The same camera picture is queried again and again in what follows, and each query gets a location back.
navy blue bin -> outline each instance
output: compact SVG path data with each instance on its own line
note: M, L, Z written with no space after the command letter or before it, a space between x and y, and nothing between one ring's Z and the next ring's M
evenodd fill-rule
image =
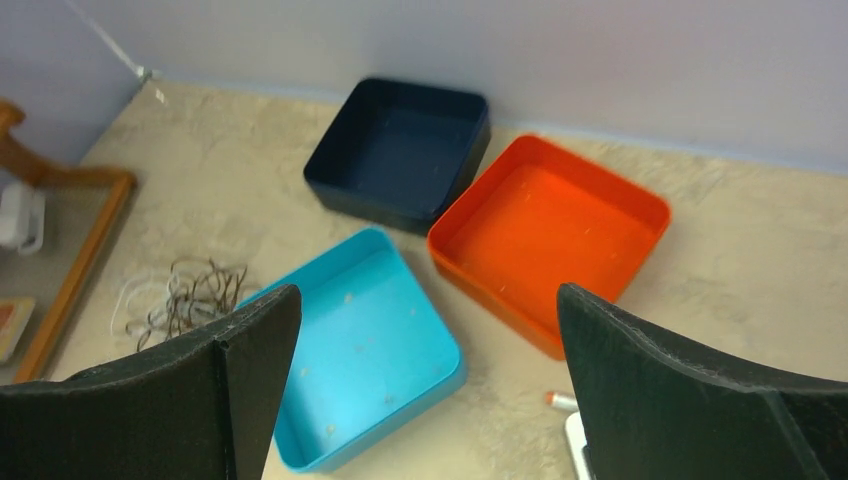
M303 175L331 210L426 234L471 184L490 138L480 95L369 78Z

beige countertop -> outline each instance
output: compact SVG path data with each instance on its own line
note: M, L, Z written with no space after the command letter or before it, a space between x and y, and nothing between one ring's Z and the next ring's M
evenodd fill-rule
M268 284L365 222L324 210L301 169L338 105L150 82L85 159L139 174L102 274L51 378L134 350L109 334L121 288L182 254L246 261ZM496 128L484 165L518 134ZM670 201L672 225L619 305L767 365L848 380L848 178L554 137ZM424 239L390 231L460 342L458 393L333 474L338 479L573 478L546 390L568 368L439 277ZM118 324L122 325L119 315ZM272 445L265 479L289 473Z

square tray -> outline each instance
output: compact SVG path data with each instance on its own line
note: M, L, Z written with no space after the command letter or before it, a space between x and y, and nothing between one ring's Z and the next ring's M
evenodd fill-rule
M473 93L360 82L304 168L325 207L426 234L466 189L491 132Z
M657 195L533 136L516 139L433 225L439 272L564 359L559 286L614 302L671 220Z
M465 383L456 340L383 231L357 233L268 289L285 283L303 295L274 428L292 471L335 470Z

orange marker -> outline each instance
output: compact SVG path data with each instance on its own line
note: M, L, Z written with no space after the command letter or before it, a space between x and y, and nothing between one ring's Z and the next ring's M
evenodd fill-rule
M577 406L577 399L572 397L571 395L562 393L562 392L548 392L545 394L545 403L548 405L560 409L567 410L569 412L576 412L580 410L580 407Z

wooden chair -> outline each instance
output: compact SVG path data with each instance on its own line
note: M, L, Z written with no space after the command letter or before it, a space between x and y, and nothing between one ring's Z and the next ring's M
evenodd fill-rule
M109 196L76 256L53 304L41 319L34 339L25 348L14 382L38 378L53 352L74 305L83 292L98 253L130 198L135 176L115 167L67 167L46 159L16 141L10 130L24 121L24 113L0 98L0 168L39 189L106 188Z

